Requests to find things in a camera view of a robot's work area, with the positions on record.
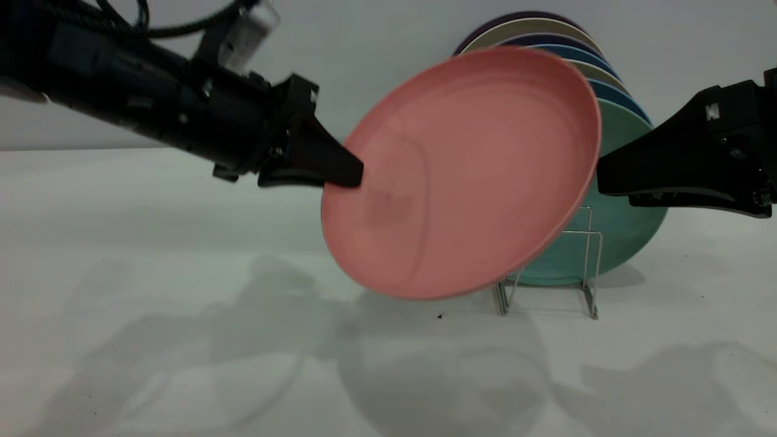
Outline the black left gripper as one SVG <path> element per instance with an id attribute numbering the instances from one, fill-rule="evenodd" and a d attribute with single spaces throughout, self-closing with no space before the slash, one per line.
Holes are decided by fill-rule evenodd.
<path id="1" fill-rule="evenodd" d="M 235 73 L 205 61 L 177 61 L 177 81 L 177 149 L 210 161 L 216 178 L 236 181 L 247 174 L 269 119 L 269 82 L 255 72 Z M 274 170 L 261 172 L 258 186 L 358 188 L 364 164 L 314 113 L 319 86 L 293 74 L 279 88 L 284 139 Z"/>

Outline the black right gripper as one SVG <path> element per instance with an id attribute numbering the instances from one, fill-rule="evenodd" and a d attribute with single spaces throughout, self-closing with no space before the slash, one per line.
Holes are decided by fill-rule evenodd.
<path id="1" fill-rule="evenodd" d="M 776 201 L 776 67 L 697 92 L 674 116 L 599 160 L 599 191 L 642 208 L 771 218 Z M 768 180 L 768 191 L 765 189 Z"/>

